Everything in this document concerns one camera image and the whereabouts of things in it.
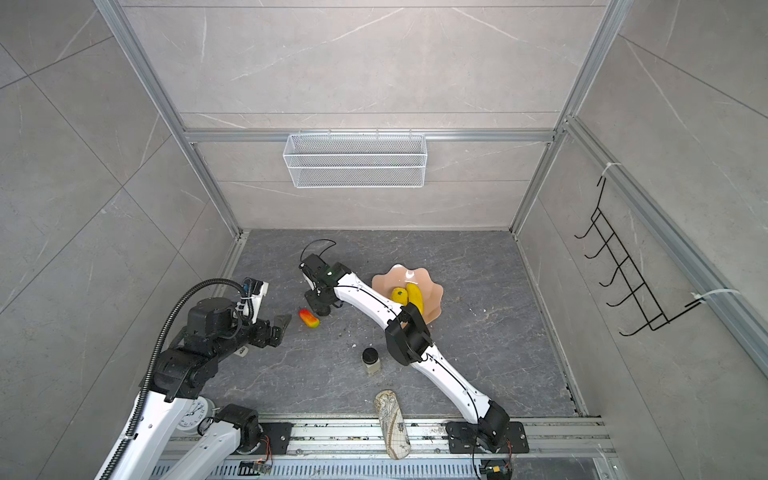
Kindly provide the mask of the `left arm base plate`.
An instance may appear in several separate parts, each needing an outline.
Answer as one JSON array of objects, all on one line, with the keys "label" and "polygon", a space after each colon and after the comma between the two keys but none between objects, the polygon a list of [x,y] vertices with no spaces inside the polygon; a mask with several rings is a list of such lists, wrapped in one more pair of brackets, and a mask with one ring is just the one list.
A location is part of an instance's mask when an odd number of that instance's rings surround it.
[{"label": "left arm base plate", "polygon": [[293,426],[290,422],[261,423],[262,435],[254,454],[264,456],[270,447],[272,455],[286,455]]}]

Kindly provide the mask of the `red yellow fake mango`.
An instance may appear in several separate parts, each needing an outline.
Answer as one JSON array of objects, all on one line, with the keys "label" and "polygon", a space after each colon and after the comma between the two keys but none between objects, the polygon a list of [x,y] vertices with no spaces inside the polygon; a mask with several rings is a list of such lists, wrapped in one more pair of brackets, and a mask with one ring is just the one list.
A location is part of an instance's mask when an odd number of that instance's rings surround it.
[{"label": "red yellow fake mango", "polygon": [[308,309],[301,309],[298,312],[301,321],[310,329],[315,329],[319,326],[319,319]]}]

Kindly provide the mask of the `small yellow green fruit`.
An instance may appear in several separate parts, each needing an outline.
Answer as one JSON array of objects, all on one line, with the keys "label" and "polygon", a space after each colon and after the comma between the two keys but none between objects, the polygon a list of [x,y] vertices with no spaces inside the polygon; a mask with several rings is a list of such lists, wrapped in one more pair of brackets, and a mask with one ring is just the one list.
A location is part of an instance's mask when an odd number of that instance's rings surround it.
[{"label": "small yellow green fruit", "polygon": [[407,305],[409,303],[409,294],[405,288],[396,287],[390,294],[390,299],[400,305]]}]

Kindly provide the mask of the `yellow fake lemon fruit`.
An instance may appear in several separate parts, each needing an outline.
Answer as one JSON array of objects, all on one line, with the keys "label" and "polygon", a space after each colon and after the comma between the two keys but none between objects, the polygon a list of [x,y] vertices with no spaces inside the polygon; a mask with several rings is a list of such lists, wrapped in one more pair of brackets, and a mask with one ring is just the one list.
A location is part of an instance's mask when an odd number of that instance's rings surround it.
[{"label": "yellow fake lemon fruit", "polygon": [[413,304],[421,315],[424,314],[424,299],[422,292],[417,284],[407,283],[405,286],[408,301]]}]

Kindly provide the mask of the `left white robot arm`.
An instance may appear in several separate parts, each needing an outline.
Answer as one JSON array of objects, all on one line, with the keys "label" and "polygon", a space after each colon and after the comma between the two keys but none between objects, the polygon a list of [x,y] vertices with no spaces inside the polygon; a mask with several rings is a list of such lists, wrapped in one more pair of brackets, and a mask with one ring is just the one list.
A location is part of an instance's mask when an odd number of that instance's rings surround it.
[{"label": "left white robot arm", "polygon": [[291,319],[290,314],[278,315],[272,322],[248,319],[238,304],[223,297],[198,302],[172,345],[153,351],[131,416],[97,477],[149,478],[219,364],[246,345],[279,346]]}]

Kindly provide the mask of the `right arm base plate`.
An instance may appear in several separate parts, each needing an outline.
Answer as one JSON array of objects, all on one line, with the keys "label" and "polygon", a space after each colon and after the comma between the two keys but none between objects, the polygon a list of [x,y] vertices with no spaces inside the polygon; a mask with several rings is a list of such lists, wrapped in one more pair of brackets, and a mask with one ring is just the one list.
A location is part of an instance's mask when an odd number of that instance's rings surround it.
[{"label": "right arm base plate", "polygon": [[521,422],[508,422],[500,429],[459,421],[447,422],[444,427],[452,454],[480,451],[493,454],[530,452],[527,434]]}]

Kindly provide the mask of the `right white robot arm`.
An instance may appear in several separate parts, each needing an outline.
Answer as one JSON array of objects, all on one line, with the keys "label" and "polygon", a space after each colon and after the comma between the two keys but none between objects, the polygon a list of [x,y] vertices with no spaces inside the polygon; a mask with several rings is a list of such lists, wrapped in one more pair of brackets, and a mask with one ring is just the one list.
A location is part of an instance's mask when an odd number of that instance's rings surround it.
[{"label": "right white robot arm", "polygon": [[299,268],[310,285],[305,299],[315,315],[328,316],[333,307],[343,304],[357,308],[384,330],[387,350],[394,360],[421,372],[453,402],[473,427],[472,442],[493,453],[506,445],[509,415],[442,355],[415,305],[386,298],[345,265],[329,265],[316,254],[302,260]]}]

